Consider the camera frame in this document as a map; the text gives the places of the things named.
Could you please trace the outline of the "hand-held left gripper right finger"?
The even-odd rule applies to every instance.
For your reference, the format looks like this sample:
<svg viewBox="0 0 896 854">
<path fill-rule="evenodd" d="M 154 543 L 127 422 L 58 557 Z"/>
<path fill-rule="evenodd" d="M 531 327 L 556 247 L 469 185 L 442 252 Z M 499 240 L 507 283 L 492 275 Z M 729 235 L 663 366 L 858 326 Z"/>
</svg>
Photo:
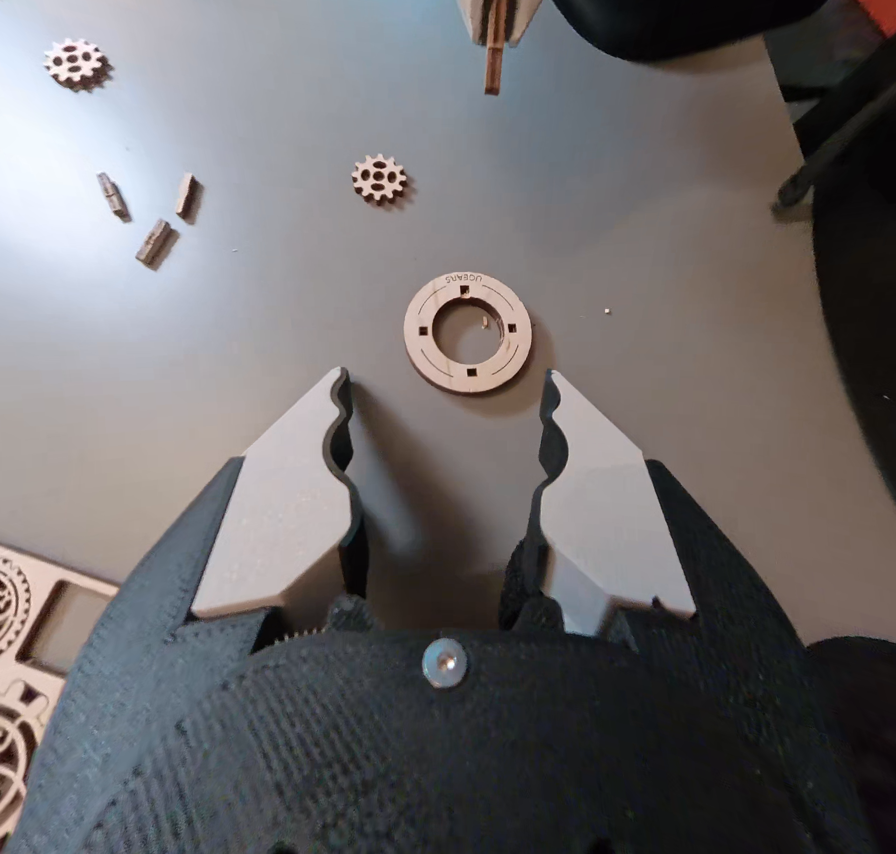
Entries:
<svg viewBox="0 0 896 854">
<path fill-rule="evenodd" d="M 546 372 L 536 487 L 498 624 L 603 636 L 619 610 L 696 613 L 642 451 L 559 371 Z"/>
</svg>

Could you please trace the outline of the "black office chair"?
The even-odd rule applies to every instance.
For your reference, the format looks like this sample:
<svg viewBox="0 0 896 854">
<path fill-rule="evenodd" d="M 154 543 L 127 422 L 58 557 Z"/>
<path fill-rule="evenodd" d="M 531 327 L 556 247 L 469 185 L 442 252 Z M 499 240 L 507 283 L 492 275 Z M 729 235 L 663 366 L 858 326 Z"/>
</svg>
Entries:
<svg viewBox="0 0 896 854">
<path fill-rule="evenodd" d="M 804 154 L 894 88 L 894 35 L 859 0 L 553 0 L 591 46 L 658 63 L 761 36 Z"/>
</svg>

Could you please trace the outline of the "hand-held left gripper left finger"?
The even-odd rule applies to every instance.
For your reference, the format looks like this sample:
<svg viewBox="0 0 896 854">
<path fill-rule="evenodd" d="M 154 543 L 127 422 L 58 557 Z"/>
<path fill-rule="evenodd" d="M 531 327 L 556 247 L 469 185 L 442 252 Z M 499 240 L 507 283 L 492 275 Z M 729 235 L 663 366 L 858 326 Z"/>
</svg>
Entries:
<svg viewBox="0 0 896 854">
<path fill-rule="evenodd" d="M 369 552 L 353 457 L 351 379 L 335 367 L 244 454 L 192 612 L 281 609 L 324 620 L 342 593 L 366 597 Z"/>
</svg>

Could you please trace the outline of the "small wooden gear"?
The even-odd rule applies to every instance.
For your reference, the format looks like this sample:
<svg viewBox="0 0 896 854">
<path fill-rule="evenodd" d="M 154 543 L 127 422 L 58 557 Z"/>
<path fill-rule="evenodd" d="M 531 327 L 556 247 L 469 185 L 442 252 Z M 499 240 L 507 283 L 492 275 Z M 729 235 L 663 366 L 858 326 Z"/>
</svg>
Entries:
<svg viewBox="0 0 896 854">
<path fill-rule="evenodd" d="M 376 154 L 355 164 L 352 181 L 355 192 L 366 202 L 381 206 L 403 196 L 408 176 L 394 157 Z"/>
<path fill-rule="evenodd" d="M 113 70 L 98 45 L 71 38 L 53 43 L 45 52 L 43 65 L 59 85 L 75 92 L 90 92 L 103 86 Z"/>
</svg>

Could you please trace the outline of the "wooden gear parts sheet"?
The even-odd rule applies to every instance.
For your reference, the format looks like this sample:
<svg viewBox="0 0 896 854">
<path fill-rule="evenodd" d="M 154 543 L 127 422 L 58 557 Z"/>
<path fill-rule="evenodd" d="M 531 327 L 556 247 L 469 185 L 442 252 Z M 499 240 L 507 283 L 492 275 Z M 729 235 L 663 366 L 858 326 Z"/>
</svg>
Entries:
<svg viewBox="0 0 896 854">
<path fill-rule="evenodd" d="M 67 674 L 26 650 L 65 588 L 98 597 L 102 609 L 119 588 L 8 546 L 1 550 L 1 839 L 6 841 L 20 819 L 31 763 Z"/>
</svg>

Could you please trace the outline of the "dark rounded seat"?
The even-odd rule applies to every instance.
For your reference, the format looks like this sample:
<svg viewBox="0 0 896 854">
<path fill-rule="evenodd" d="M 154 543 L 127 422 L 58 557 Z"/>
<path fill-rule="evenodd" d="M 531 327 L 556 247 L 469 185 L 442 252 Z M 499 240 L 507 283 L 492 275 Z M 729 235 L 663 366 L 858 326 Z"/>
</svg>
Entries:
<svg viewBox="0 0 896 854">
<path fill-rule="evenodd" d="M 868 449 L 895 493 L 894 183 L 861 160 L 820 180 L 812 245 L 823 318 Z"/>
</svg>

